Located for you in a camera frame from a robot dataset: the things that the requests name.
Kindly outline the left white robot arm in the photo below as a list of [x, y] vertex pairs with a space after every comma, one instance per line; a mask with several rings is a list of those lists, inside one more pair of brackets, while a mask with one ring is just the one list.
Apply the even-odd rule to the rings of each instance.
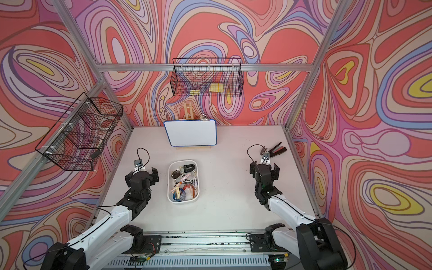
[[51, 246], [43, 260], [43, 270], [101, 270], [125, 252], [147, 252], [157, 248], [147, 241], [143, 229], [130, 223], [151, 199], [151, 187], [159, 182], [158, 170], [136, 171], [125, 176], [128, 191], [106, 218], [66, 244]]

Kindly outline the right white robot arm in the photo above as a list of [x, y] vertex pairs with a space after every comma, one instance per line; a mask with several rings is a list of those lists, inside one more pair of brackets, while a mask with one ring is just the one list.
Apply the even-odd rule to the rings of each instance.
[[315, 218], [292, 205], [273, 185], [279, 179], [279, 173], [276, 164], [250, 164], [250, 174], [255, 179], [255, 197], [285, 222], [266, 228], [266, 245], [270, 249], [283, 248], [295, 255], [305, 270], [346, 270], [348, 260], [335, 227], [328, 219]]

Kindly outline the blue transparent watch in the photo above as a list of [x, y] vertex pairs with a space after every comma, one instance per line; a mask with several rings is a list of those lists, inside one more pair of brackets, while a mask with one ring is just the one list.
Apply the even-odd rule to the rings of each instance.
[[186, 201], [186, 192], [184, 190], [174, 191], [172, 194], [172, 200], [174, 203], [180, 203]]

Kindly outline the black smart watch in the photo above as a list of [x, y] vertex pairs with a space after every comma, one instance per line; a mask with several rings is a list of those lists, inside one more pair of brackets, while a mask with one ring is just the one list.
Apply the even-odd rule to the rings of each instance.
[[195, 169], [196, 169], [196, 165], [195, 164], [185, 164], [183, 166], [183, 171], [185, 173], [193, 172]]

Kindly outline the brown purple strap watch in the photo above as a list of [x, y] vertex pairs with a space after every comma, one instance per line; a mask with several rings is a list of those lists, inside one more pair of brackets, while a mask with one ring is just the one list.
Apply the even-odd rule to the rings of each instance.
[[171, 173], [171, 177], [173, 179], [177, 179], [178, 177], [180, 177], [182, 175], [182, 173], [179, 170], [175, 170]]

